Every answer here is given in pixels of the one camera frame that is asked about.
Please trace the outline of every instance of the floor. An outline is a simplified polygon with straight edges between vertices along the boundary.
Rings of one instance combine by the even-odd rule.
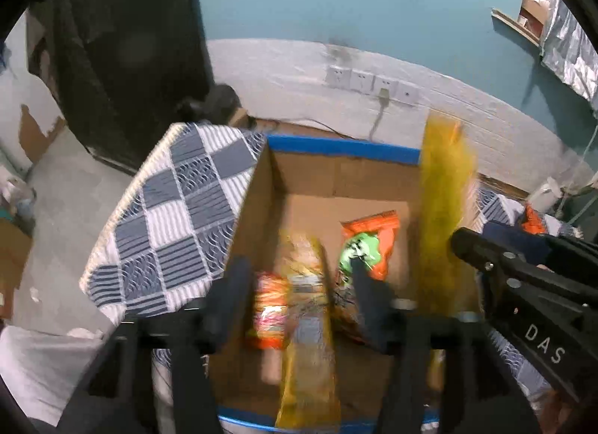
[[[110,322],[79,289],[100,231],[131,180],[94,160],[65,129],[32,169],[37,191],[33,248],[14,298],[12,324],[64,334]],[[32,298],[37,289],[37,300]]]

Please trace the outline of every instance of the screw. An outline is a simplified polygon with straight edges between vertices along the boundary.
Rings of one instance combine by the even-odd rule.
[[[513,277],[509,277],[506,280],[506,284],[509,287],[512,287],[513,289],[519,289],[521,287],[521,282],[519,282],[517,279],[513,278]]]

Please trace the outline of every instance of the white wall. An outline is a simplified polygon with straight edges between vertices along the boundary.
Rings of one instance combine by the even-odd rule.
[[[32,162],[19,143],[21,105],[29,107],[45,135],[62,113],[44,82],[28,72],[25,14],[8,35],[6,46],[7,68],[0,73],[0,148],[17,171],[25,175]]]
[[[531,191],[546,176],[566,177],[579,157],[555,133],[509,104],[462,81],[389,56],[305,41],[228,39],[208,41],[217,82],[230,84],[249,113],[291,118],[368,138],[380,113],[374,96],[331,88],[329,65],[351,67],[415,84],[419,104],[391,101],[382,112],[373,140],[421,147],[430,109],[463,120],[478,156],[479,171]],[[593,175],[582,163],[579,182]]]

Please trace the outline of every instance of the white lettering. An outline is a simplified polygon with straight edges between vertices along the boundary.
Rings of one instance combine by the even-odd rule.
[[[556,363],[560,362],[560,356],[562,354],[564,354],[564,348],[558,347],[557,351],[554,352],[554,356],[552,356],[550,358],[550,360],[556,364]]]
[[[531,333],[531,330],[532,330],[532,328],[533,328],[533,336],[530,336],[530,333]],[[529,339],[530,341],[533,341],[533,340],[534,340],[534,338],[536,338],[536,335],[537,335],[537,327],[536,327],[536,325],[535,325],[535,324],[532,324],[532,325],[529,327],[529,329],[527,330],[527,333],[525,333],[525,337],[526,337],[527,339]]]
[[[546,338],[544,341],[542,341],[542,343],[540,343],[537,348],[542,348],[542,351],[546,353],[546,350],[548,349],[548,345],[550,344],[550,336],[548,338]]]

